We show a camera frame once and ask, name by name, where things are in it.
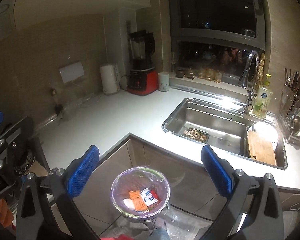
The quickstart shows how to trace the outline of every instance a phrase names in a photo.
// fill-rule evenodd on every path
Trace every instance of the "faucet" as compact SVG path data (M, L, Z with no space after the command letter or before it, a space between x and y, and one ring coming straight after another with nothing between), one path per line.
M249 72L250 72L250 67L251 67L253 57L256 58L256 67L255 67L255 71L254 71L254 75L253 75L252 85L249 89L248 88L248 77L249 77ZM250 110L252 110L251 103L252 103L253 97L255 96L256 89L257 89L256 88L256 76L257 76L258 65L259 65L259 55L258 55L258 52L253 50L249 54L249 57L246 62L246 66L243 70L242 76L239 79L239 83L238 83L238 86L248 89L247 90L248 97L247 97L246 103L244 104L244 109L243 109L245 114L249 114Z
M252 107L252 99L253 99L252 93L250 90L247 90L247 93L248 93L248 97L247 97L246 103L244 104L244 108L243 108L243 112L245 114L249 114L253 108Z
M239 87L248 88L248 77L249 77L249 72L250 72L250 67L251 67L253 57L256 58L256 68L255 68L254 75L253 75L252 86L250 88L252 95L255 93L255 90L256 90L255 81L256 81L256 75L257 75L257 68L259 65L259 55L258 55L258 52L256 52L255 50L250 52L247 62L246 62L246 66L243 70L242 76L240 77L239 83L238 83Z

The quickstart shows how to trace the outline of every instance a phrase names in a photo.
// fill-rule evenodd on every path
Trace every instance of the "label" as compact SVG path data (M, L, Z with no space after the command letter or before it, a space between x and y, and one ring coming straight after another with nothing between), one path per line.
M153 197L150 190L145 188L140 192L141 197L143 198L144 202L146 203L147 207L151 206L152 204L156 203L158 200Z
M267 108L268 108L268 105L270 103L270 100L271 100L271 96L272 96L272 93L267 93L267 92L264 92L264 91L260 91L260 93L258 94L257 96L257 101L258 100L262 100L263 101L263 104L261 106L261 111L266 111Z

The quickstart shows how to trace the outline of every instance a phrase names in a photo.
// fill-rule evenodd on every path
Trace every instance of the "white kettle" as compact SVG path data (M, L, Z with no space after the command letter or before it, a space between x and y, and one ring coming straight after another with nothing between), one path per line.
M118 65L105 65L100 67L103 92L111 95L119 92L120 72Z

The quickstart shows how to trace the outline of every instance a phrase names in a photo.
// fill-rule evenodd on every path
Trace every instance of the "trash bag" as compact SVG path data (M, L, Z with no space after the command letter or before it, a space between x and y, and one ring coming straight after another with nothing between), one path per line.
M129 209L123 202L129 199L130 191L141 191L145 188L154 190L159 203L149 212L138 212ZM115 208L125 217L136 220L153 219L166 207L170 199L170 186L166 177L159 171L148 167L136 167L121 173L112 183L111 201Z

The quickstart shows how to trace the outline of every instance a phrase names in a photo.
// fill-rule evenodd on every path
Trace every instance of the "wooden cutting board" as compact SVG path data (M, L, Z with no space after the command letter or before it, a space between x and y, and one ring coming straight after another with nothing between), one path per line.
M248 132L248 144L252 160L276 165L275 154L270 141L265 140L258 133L250 130Z

